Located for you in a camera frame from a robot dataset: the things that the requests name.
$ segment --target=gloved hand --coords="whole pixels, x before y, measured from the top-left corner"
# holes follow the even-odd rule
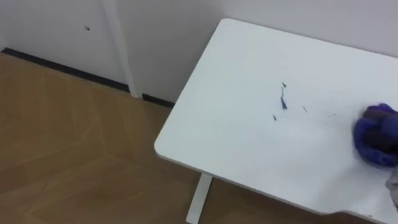
[[[356,123],[353,136],[355,148],[367,161],[398,165],[398,114],[387,104],[370,106]]]

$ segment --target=blue glove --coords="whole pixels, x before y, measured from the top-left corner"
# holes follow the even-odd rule
[[[398,141],[398,116],[387,104],[380,104],[379,106],[370,106],[368,110],[381,110],[388,112],[389,115],[381,120],[381,122],[361,118],[357,121],[354,127],[353,136],[355,148],[359,155],[367,161],[373,162],[380,166],[395,167],[398,165],[398,155],[388,154],[378,149],[372,148],[364,143],[364,134],[370,129],[380,129],[380,132],[397,139]]]

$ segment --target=door frame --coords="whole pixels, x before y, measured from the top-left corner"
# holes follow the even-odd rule
[[[120,23],[116,0],[102,0],[102,5],[108,20],[114,48],[116,49],[118,55],[118,62],[122,68],[123,75],[126,78],[127,85],[129,86],[130,95],[135,98],[141,98],[142,92],[139,91],[137,86],[134,84],[134,75],[132,74],[130,68],[129,54],[123,34],[123,29]]]

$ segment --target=white wall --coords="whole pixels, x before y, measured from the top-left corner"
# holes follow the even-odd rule
[[[3,39],[2,35],[0,34],[0,51],[6,48],[6,41]]]
[[[170,101],[225,17],[398,57],[396,0],[118,0],[118,8],[137,88]]]
[[[0,1],[0,31],[11,49],[126,83],[99,0]]]

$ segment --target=white door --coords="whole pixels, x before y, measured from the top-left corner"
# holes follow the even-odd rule
[[[99,0],[6,0],[0,31],[7,46],[126,83]]]

